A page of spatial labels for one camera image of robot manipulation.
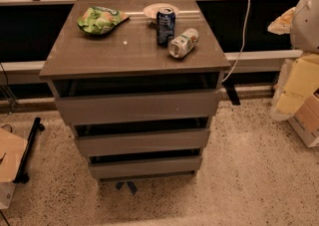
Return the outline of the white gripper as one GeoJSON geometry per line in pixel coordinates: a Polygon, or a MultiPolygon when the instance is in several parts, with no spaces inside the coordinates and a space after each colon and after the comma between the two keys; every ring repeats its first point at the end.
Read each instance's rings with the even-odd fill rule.
{"type": "Polygon", "coordinates": [[[298,59],[287,59],[282,65],[270,115],[287,120],[319,89],[319,55],[303,53],[298,59]]]}

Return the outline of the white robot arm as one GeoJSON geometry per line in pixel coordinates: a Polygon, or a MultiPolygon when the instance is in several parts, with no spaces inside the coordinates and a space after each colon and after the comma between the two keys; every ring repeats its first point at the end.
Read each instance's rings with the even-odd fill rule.
{"type": "Polygon", "coordinates": [[[272,99],[271,116],[287,120],[319,89],[319,0],[300,0],[267,30],[277,35],[289,34],[293,48],[302,51],[297,60],[285,61],[272,99]]]}

